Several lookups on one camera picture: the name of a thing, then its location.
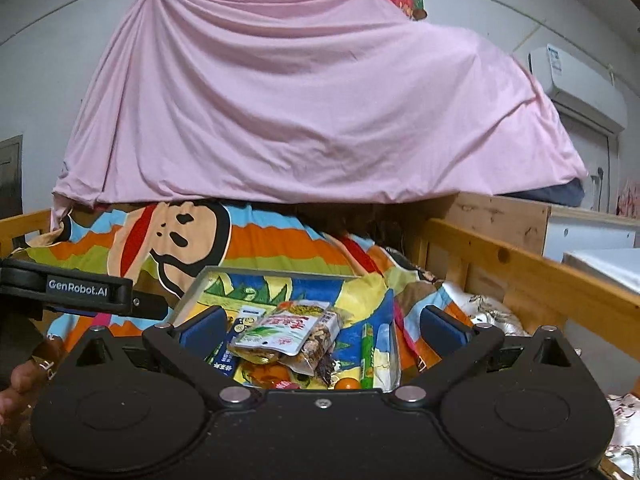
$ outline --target wooden bed rail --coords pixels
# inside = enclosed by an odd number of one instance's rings
[[[50,217],[50,209],[45,209],[0,220],[0,258],[8,256],[14,250],[14,238],[34,231],[48,233]]]
[[[504,303],[529,332],[571,318],[640,360],[640,294],[443,220],[427,220],[420,238],[410,256],[424,264],[427,244],[443,248],[450,256],[448,280],[463,286],[473,263],[507,282]]]

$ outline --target green tube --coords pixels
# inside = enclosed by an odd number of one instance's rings
[[[373,388],[373,325],[362,325],[362,357],[360,359],[360,387],[363,390]]]

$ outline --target silver bolt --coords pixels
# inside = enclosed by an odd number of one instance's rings
[[[220,391],[220,399],[229,404],[239,404],[251,398],[251,392],[242,386],[228,386]]]
[[[394,394],[398,399],[404,400],[404,402],[418,402],[427,396],[427,392],[425,392],[420,386],[411,385],[400,386]]]
[[[318,399],[314,404],[320,408],[321,410],[326,410],[329,406],[331,406],[331,401],[329,399]]]

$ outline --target ring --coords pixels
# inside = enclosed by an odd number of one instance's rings
[[[46,372],[47,381],[50,381],[53,379],[54,375],[56,374],[55,371],[53,370],[53,367],[56,365],[55,362],[47,361],[37,356],[31,356],[31,359],[33,359],[34,362]]]

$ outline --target red stripe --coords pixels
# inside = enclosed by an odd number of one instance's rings
[[[342,242],[342,244],[351,253],[351,256],[353,256],[353,258],[364,268],[364,270],[366,270],[367,272],[377,272],[378,274],[382,274],[371,257],[365,251],[363,251],[356,242],[351,240],[351,238],[341,236],[340,238],[338,238],[338,240]]]
[[[140,247],[142,247],[142,243],[145,241],[146,230],[149,228],[151,215],[153,214],[154,209],[156,209],[156,205],[158,204],[151,204],[145,207],[140,218],[138,218],[136,223],[133,224],[133,227],[129,232],[129,236],[127,236],[127,241],[124,242],[122,257],[120,259],[121,276],[124,276],[127,273],[129,267],[136,259],[136,256],[140,251]]]

